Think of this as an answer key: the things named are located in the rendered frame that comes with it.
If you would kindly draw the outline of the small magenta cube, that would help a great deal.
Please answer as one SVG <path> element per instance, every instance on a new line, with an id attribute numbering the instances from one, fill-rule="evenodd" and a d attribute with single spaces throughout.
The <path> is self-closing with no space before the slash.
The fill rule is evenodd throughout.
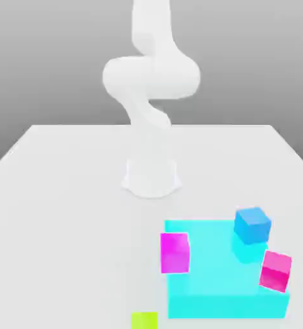
<path id="1" fill-rule="evenodd" d="M 160 234 L 160 270 L 163 274 L 188 273 L 190 244 L 187 233 Z"/>

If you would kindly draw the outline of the small blue cube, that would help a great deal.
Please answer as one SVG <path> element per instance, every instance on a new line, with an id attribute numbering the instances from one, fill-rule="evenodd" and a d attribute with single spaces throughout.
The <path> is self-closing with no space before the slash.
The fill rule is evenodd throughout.
<path id="1" fill-rule="evenodd" d="M 239 209 L 234 219 L 234 232 L 246 245 L 265 243 L 270 236 L 272 221 L 260 207 Z"/>

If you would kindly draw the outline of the large cyan box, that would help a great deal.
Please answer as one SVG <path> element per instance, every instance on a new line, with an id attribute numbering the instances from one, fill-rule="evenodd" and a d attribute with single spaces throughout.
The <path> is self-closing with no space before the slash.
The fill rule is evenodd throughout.
<path id="1" fill-rule="evenodd" d="M 266 242 L 246 245 L 233 220 L 166 220 L 167 233 L 186 233 L 190 269 L 166 276 L 170 319 L 280 319 L 290 293 L 259 284 Z"/>

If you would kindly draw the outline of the small pink cube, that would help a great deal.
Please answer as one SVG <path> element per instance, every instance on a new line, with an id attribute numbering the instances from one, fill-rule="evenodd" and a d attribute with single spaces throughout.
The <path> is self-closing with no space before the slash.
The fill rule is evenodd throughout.
<path id="1" fill-rule="evenodd" d="M 290 278 L 291 264 L 290 256 L 267 250 L 261 267 L 260 286 L 285 293 Z"/>

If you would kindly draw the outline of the small yellow-green cube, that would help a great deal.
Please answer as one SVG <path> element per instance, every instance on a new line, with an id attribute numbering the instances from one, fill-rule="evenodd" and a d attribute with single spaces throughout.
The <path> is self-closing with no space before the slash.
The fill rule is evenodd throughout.
<path id="1" fill-rule="evenodd" d="M 131 329 L 158 329 L 158 313 L 133 312 L 131 316 Z"/>

